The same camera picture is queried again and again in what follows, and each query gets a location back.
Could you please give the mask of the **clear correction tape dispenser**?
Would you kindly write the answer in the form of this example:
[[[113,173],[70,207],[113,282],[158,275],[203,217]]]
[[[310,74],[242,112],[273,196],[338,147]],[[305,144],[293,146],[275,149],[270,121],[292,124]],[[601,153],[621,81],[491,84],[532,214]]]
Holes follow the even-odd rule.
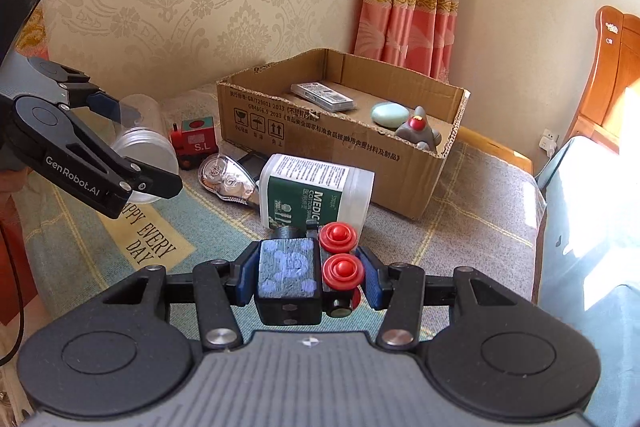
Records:
[[[237,159],[217,153],[198,168],[198,182],[223,202],[259,208],[259,176],[251,176]]]

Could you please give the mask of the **brown cardboard box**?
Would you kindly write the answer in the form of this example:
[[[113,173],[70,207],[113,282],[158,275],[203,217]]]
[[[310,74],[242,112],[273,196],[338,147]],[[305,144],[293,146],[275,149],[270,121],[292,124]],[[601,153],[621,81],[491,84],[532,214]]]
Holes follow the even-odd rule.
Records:
[[[355,109],[331,113],[297,98],[297,83],[320,82],[352,98]],[[242,70],[217,83],[224,140],[262,155],[288,154],[366,169],[376,205],[411,220],[423,216],[456,141],[469,91],[387,63],[330,49]],[[373,124],[375,104],[422,107],[442,136],[419,150]]]

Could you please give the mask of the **clear jar with silver lid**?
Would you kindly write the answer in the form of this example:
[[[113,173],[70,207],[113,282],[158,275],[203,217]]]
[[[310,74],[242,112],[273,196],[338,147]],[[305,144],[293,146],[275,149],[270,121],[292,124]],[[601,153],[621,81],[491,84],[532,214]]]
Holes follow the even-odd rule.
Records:
[[[178,159],[167,138],[160,104],[145,94],[132,94],[120,101],[119,108],[112,149],[122,157],[178,174]]]

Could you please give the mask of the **mint green round case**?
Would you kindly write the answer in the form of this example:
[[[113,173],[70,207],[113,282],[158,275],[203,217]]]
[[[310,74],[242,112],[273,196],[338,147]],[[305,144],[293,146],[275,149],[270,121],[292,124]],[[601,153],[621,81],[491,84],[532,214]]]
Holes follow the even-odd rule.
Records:
[[[371,119],[380,127],[396,131],[410,116],[409,109],[394,102],[381,102],[371,108]]]

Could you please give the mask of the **black toy train wagon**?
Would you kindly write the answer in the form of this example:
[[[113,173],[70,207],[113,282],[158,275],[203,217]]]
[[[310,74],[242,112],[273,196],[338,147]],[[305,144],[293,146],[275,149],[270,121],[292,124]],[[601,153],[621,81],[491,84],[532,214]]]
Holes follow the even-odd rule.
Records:
[[[360,305],[364,266],[358,233],[345,222],[306,228],[281,225],[259,248],[254,301],[270,326],[318,325],[348,317]]]

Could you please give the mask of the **white wall socket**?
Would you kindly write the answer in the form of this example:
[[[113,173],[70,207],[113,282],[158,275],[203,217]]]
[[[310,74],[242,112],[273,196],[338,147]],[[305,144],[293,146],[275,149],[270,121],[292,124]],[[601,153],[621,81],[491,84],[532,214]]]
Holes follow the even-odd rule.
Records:
[[[539,140],[539,147],[551,159],[558,150],[560,136],[549,129],[544,129]]]

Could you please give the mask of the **light blue bed sheet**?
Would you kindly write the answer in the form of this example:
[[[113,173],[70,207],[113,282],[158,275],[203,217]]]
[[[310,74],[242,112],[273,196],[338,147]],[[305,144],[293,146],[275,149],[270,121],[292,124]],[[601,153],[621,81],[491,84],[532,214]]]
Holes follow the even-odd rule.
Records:
[[[576,136],[544,166],[537,184],[547,203],[539,306],[599,353],[590,421],[638,425],[638,172],[607,147]]]

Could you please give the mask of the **wooden bed headboard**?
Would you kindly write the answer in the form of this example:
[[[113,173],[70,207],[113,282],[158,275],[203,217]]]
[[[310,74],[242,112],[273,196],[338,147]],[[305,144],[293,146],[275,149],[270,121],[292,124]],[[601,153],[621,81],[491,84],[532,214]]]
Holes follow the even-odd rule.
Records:
[[[584,136],[618,152],[627,88],[639,91],[639,17],[605,5],[594,21],[596,49],[564,142]]]

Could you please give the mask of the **red toy train engine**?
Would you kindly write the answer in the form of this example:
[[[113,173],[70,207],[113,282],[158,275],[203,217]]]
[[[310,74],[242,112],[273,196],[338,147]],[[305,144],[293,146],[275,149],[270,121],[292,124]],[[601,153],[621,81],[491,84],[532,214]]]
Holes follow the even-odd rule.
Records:
[[[204,159],[218,152],[212,116],[184,120],[181,124],[174,122],[169,139],[183,170],[198,168]]]

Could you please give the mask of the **grey dog squeaky toy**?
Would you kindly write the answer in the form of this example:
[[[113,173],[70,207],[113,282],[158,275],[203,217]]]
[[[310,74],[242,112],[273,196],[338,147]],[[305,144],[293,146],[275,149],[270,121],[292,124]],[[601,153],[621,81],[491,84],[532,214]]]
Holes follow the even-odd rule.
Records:
[[[425,109],[416,106],[413,114],[395,131],[398,138],[413,143],[419,150],[436,152],[442,135],[427,121]]]

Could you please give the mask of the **plaid table cloth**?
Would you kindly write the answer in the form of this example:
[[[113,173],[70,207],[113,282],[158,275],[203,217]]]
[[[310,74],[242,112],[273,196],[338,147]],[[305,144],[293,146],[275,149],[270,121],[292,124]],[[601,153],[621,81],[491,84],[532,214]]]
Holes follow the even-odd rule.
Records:
[[[182,179],[177,197],[129,205],[113,220],[39,174],[27,178],[14,202],[30,269],[51,317],[145,265],[186,273],[206,260],[232,260],[269,236],[256,210],[207,192],[194,171]],[[434,275],[469,265],[529,297],[544,208],[529,173],[459,141],[424,215],[411,221],[371,206],[360,243],[384,263],[413,263]]]

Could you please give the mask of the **black digital timer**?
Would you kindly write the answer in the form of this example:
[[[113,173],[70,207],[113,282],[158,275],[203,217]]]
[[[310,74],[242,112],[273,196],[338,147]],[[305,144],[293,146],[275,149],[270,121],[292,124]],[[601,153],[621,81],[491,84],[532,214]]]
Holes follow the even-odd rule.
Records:
[[[239,158],[236,162],[241,167],[243,167],[251,176],[259,176],[269,159],[269,155],[262,155],[256,152],[248,152],[247,154]]]

